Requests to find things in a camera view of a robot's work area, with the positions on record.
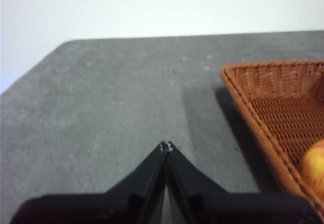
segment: white wall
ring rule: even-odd
[[[324,0],[1,0],[1,92],[60,43],[324,29]]]

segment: orange fruit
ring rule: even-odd
[[[324,140],[314,144],[304,155],[299,166],[300,175],[324,202]]]

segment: orange wicker basket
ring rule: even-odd
[[[280,188],[308,199],[324,222],[324,202],[298,172],[324,138],[324,61],[234,63],[221,77]]]

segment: gray table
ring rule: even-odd
[[[324,31],[60,45],[1,98],[1,223],[28,198],[106,191],[162,139],[228,191],[275,191],[220,68],[323,58]]]

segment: woven basket weave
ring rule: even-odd
[[[221,77],[280,188],[308,199],[324,222],[324,202],[298,172],[324,139],[324,61],[235,63]]]

